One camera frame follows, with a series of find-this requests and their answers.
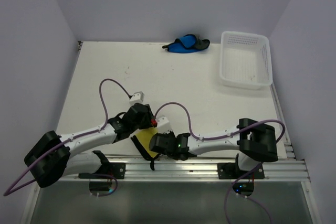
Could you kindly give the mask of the yellow towel black trim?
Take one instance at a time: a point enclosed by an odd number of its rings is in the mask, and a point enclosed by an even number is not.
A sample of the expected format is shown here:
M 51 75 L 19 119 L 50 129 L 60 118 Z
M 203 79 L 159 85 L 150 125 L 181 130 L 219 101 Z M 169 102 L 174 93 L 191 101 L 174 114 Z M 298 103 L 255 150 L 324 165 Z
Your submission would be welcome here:
M 157 152 L 153 152 L 149 149 L 150 140 L 157 133 L 157 129 L 152 127 L 149 129 L 140 130 L 136 134 L 131 137 L 131 141 L 133 142 L 136 149 L 139 151 L 141 156 L 150 162 L 150 169 L 152 171 L 155 170 L 154 162 L 157 160 L 161 154 Z

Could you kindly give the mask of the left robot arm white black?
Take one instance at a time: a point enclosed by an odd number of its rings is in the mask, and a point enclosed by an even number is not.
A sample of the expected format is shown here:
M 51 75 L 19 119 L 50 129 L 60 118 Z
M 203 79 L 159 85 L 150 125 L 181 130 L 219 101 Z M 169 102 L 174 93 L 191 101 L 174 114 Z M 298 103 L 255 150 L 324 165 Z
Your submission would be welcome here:
M 150 106 L 135 103 L 123 116 L 110 118 L 87 132 L 45 133 L 25 156 L 24 163 L 41 188 L 72 174 L 88 173 L 104 178 L 109 172 L 108 160 L 95 147 L 125 140 L 137 130 L 156 126 Z

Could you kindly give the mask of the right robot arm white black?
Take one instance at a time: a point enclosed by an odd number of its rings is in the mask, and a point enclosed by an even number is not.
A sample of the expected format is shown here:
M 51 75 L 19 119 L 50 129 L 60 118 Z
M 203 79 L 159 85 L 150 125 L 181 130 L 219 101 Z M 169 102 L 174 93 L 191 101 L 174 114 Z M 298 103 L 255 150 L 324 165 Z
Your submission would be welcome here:
M 234 172 L 246 178 L 259 163 L 273 163 L 278 160 L 275 128 L 269 123 L 281 124 L 278 120 L 255 121 L 248 118 L 239 120 L 236 127 L 226 130 L 220 136 L 202 136 L 172 131 L 156 133 L 151 138 L 149 150 L 174 160 L 185 161 L 215 151 L 239 151 Z

